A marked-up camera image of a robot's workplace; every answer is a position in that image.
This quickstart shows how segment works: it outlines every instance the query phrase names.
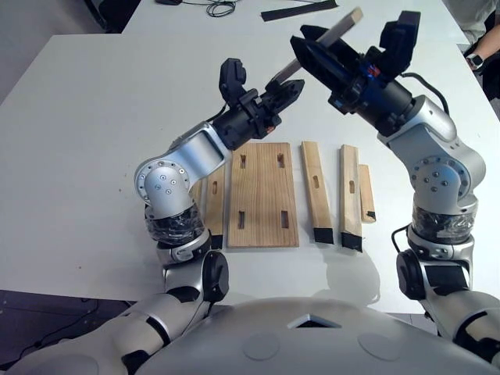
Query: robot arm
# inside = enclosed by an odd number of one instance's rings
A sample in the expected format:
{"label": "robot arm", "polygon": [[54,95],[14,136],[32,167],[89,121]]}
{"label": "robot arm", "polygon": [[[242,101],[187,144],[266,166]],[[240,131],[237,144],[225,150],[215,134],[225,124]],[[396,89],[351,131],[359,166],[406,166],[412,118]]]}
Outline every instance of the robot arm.
{"label": "robot arm", "polygon": [[325,48],[320,27],[293,37],[301,66],[331,90],[329,103],[357,113],[404,163],[415,190],[410,249],[397,259],[399,285],[434,320],[440,334],[488,362],[500,359],[500,301],[471,291],[477,211],[473,189],[483,180],[483,159],[457,136],[448,114],[429,98],[414,98],[395,78],[412,58],[420,14],[403,12],[387,23],[384,52],[360,55],[342,40]]}
{"label": "robot arm", "polygon": [[230,109],[212,123],[203,122],[175,140],[169,150],[143,162],[135,173],[145,219],[164,268],[204,255],[210,234],[188,194],[193,184],[227,163],[230,152],[251,138],[261,139],[280,124],[278,113],[300,95],[303,80],[290,80],[258,95],[246,91],[245,68],[228,59],[220,69],[219,88]]}

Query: white table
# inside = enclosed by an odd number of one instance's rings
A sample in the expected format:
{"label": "white table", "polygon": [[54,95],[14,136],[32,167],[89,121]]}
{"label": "white table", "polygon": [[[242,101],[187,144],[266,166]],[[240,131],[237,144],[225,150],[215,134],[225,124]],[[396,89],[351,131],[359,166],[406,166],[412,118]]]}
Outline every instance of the white table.
{"label": "white table", "polygon": [[230,16],[211,18],[205,7],[181,4],[160,5],[155,0],[142,0],[130,19],[124,34],[141,35],[198,35],[201,40],[207,34],[225,36],[241,35],[265,41],[270,35],[290,38],[299,35],[303,24],[330,28],[346,13],[360,6],[364,18],[349,38],[367,40],[378,45],[380,32],[387,21],[396,20],[402,10],[416,10],[422,13],[419,39],[421,41],[450,41],[455,44],[469,44],[452,15],[441,0],[337,0],[339,7],[332,10],[313,12],[272,22],[263,22],[260,13],[266,10],[304,5],[304,2],[289,0],[240,0]]}
{"label": "white table", "polygon": [[[88,35],[58,36],[46,45],[0,106],[0,289],[124,300],[163,289],[144,205],[134,193],[136,166],[219,110],[217,82],[226,57],[241,58],[246,87],[260,89],[293,53],[274,35],[265,43],[251,37],[241,43],[241,36],[224,45],[196,40],[193,34],[182,40]],[[500,297],[498,121],[450,43],[421,43],[410,69],[442,90],[462,139],[487,163],[477,189],[475,288]],[[301,98],[266,141],[292,146],[300,248],[226,251],[231,290],[225,302],[315,295],[421,313],[398,289],[390,241],[390,233],[411,218],[403,165],[358,116],[329,106],[329,92],[307,72],[296,76],[306,79]],[[413,80],[405,84],[415,95],[426,92]],[[320,143],[336,226],[337,150],[355,145],[360,162],[370,165],[377,222],[363,226],[363,254],[311,241],[302,140]]]}

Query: wristwatch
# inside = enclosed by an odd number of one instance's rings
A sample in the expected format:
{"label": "wristwatch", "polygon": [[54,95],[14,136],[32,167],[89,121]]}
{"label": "wristwatch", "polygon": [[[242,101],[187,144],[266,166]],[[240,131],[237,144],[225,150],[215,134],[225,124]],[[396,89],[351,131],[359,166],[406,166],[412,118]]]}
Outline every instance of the wristwatch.
{"label": "wristwatch", "polygon": [[477,70],[483,66],[484,60],[481,56],[471,53],[466,57],[466,60],[472,66],[473,70]]}

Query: wood grain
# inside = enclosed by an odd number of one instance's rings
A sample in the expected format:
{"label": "wood grain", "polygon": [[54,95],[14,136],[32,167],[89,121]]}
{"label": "wood grain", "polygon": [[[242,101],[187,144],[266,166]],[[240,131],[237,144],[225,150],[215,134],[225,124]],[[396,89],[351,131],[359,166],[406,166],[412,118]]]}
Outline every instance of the wood grain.
{"label": "wood grain", "polygon": [[320,152],[316,142],[302,142],[302,160],[313,228],[332,228],[327,189],[321,170]]}
{"label": "wood grain", "polygon": [[366,164],[359,164],[359,197],[361,198],[361,221],[375,223],[375,206],[373,205],[370,169]]}
{"label": "wood grain", "polygon": [[223,234],[225,170],[226,166],[221,166],[208,177],[205,226],[210,229],[212,236]]}
{"label": "wood grain", "polygon": [[247,143],[233,152],[228,246],[298,246],[288,143]]}
{"label": "wood grain", "polygon": [[342,245],[361,250],[361,198],[356,147],[342,145],[340,167]]}

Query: cable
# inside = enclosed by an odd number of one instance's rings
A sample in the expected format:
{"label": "cable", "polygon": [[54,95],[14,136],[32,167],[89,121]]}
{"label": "cable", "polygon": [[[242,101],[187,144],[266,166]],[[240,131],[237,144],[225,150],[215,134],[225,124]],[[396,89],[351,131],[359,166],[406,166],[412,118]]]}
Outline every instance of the cable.
{"label": "cable", "polygon": [[206,6],[206,14],[214,18],[230,15],[240,0],[206,0],[206,2],[185,2],[183,4]]}
{"label": "cable", "polygon": [[439,98],[439,100],[441,100],[441,104],[443,105],[443,110],[445,111],[445,113],[447,115],[450,114],[450,111],[448,108],[448,103],[446,102],[444,95],[437,88],[435,88],[429,82],[424,80],[422,76],[420,76],[417,73],[402,73],[401,77],[403,77],[403,78],[410,77],[410,78],[415,78],[416,80],[418,80],[427,90],[432,91]]}
{"label": "cable", "polygon": [[226,107],[227,107],[227,103],[224,103],[224,106],[222,107],[222,109],[218,113],[216,113],[215,115],[210,117],[209,119],[205,120],[205,122],[210,123],[210,122],[214,121],[217,117],[219,117],[220,115],[222,115],[224,113],[224,111],[226,110]]}
{"label": "cable", "polygon": [[396,252],[401,252],[401,250],[399,250],[399,247],[398,247],[398,244],[396,243],[396,234],[398,234],[399,232],[403,232],[404,230],[406,230],[407,228],[409,227],[409,225],[405,225],[404,227],[401,227],[399,229],[396,229],[394,232],[392,232],[391,234],[391,241],[392,241],[392,244],[394,245],[395,249],[396,249]]}
{"label": "cable", "polygon": [[57,340],[53,340],[53,341],[50,341],[48,343],[43,343],[43,341],[52,336],[53,334],[57,334],[58,332],[62,331],[62,330],[65,330],[66,328],[70,328],[72,326],[74,326],[75,324],[77,324],[78,322],[80,322],[83,318],[85,318],[86,316],[89,316],[93,313],[95,313],[97,310],[99,309],[99,300],[96,299],[95,300],[95,307],[90,310],[89,312],[86,312],[84,315],[80,316],[78,319],[76,319],[75,321],[73,321],[71,324],[68,324],[64,327],[61,327],[61,328],[58,328],[57,330],[54,330],[53,332],[50,332],[48,334],[46,334],[44,337],[42,337],[40,340],[38,341],[35,341],[32,345],[30,346],[27,346],[26,348],[24,348],[21,353],[19,354],[19,357],[17,357],[17,359],[15,361],[12,361],[12,362],[8,362],[8,363],[3,363],[2,365],[0,365],[0,369],[3,370],[4,368],[9,368],[11,367],[12,365],[14,365],[14,363],[20,361],[23,356],[24,356],[24,353],[26,352],[26,350],[29,350],[31,348],[36,348],[36,349],[42,349],[42,348],[45,348],[46,346],[50,345],[50,344],[54,344],[55,342],[59,341],[59,340],[62,340],[62,338],[58,338]]}

